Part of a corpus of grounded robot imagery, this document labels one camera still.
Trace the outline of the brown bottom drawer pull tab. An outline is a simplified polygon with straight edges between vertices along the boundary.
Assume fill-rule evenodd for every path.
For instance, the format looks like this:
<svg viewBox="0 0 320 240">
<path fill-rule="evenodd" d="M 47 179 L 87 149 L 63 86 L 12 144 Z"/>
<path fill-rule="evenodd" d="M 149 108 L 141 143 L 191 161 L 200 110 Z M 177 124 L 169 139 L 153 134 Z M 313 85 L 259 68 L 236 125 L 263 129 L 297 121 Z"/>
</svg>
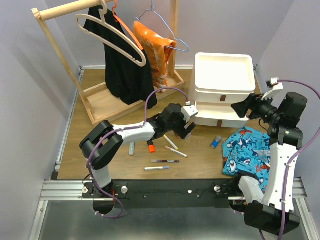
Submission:
<svg viewBox="0 0 320 240">
<path fill-rule="evenodd" d="M 217 122 L 217 127 L 222 127 L 222 123 L 223 123 L 223 121 L 222 120 L 219 120 L 218 122 Z"/>
</svg>

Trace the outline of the white three-drawer organizer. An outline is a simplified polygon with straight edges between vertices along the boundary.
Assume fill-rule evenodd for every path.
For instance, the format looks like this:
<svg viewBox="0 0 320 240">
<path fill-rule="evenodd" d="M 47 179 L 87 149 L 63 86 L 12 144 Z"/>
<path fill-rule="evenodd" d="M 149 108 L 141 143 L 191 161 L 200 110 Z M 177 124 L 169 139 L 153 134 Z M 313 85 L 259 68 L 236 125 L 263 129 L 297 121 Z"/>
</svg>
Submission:
<svg viewBox="0 0 320 240">
<path fill-rule="evenodd" d="M 247 117 L 239 118 L 231 104 L 244 101 L 256 89 L 252 57 L 247 54 L 198 52 L 194 58 L 188 97 L 198 114 L 200 126 L 242 128 Z M 226 95 L 225 102 L 220 102 Z"/>
</svg>

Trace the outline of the clear jar of paper clips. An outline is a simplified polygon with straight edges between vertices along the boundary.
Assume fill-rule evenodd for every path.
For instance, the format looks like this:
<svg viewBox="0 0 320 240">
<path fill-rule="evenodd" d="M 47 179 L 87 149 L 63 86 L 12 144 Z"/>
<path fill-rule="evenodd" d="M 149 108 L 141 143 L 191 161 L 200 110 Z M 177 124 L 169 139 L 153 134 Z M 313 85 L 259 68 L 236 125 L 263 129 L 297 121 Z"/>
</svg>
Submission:
<svg viewBox="0 0 320 240">
<path fill-rule="evenodd" d="M 187 139 L 189 139 L 191 136 L 192 136 L 192 133 L 190 132 L 190 133 L 185 137 L 185 139 L 187 140 Z"/>
</svg>

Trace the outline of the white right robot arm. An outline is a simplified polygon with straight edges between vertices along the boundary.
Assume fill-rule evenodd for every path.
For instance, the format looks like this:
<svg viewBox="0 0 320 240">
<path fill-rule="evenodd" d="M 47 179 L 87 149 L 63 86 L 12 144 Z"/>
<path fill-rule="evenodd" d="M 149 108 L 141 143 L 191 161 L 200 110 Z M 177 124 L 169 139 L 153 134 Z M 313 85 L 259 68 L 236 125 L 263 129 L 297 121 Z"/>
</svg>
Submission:
<svg viewBox="0 0 320 240">
<path fill-rule="evenodd" d="M 263 94 L 251 93 L 244 101 L 233 103 L 232 109 L 240 118 L 250 111 L 249 119 L 267 123 L 270 137 L 270 167 L 266 191 L 259 187 L 258 176 L 240 171 L 230 183 L 230 191 L 244 195 L 246 225 L 278 237 L 296 229 L 300 217 L 294 213 L 293 183 L 298 151 L 302 149 L 303 132 L 297 127 L 306 106 L 307 98 L 288 92 L 279 107 Z"/>
</svg>

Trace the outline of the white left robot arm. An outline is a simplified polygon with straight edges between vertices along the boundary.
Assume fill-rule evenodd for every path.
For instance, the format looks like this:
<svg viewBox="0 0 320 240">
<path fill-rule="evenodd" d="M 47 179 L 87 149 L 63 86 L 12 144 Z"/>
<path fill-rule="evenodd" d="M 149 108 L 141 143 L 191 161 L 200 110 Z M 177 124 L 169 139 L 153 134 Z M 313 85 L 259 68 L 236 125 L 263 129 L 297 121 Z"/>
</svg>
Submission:
<svg viewBox="0 0 320 240">
<path fill-rule="evenodd" d="M 121 146 L 135 142 L 147 142 L 174 132 L 185 139 L 196 124 L 192 122 L 199 111 L 195 105 L 181 106 L 171 103 L 161 113 L 140 123 L 115 125 L 107 120 L 100 122 L 79 144 L 86 167 L 93 178 L 93 191 L 101 198 L 107 197 L 112 182 L 108 165 Z"/>
</svg>

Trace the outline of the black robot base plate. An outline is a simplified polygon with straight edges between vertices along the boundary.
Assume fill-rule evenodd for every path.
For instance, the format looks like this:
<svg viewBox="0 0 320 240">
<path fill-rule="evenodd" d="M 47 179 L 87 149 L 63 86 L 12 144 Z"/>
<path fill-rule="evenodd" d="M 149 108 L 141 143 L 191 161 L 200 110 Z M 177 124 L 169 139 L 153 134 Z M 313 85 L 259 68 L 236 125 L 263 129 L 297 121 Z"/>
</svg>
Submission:
<svg viewBox="0 0 320 240">
<path fill-rule="evenodd" d="M 108 214 L 113 209 L 232 208 L 244 212 L 245 197 L 232 179 L 118 179 L 99 190 L 84 183 L 82 197 L 93 209 Z"/>
</svg>

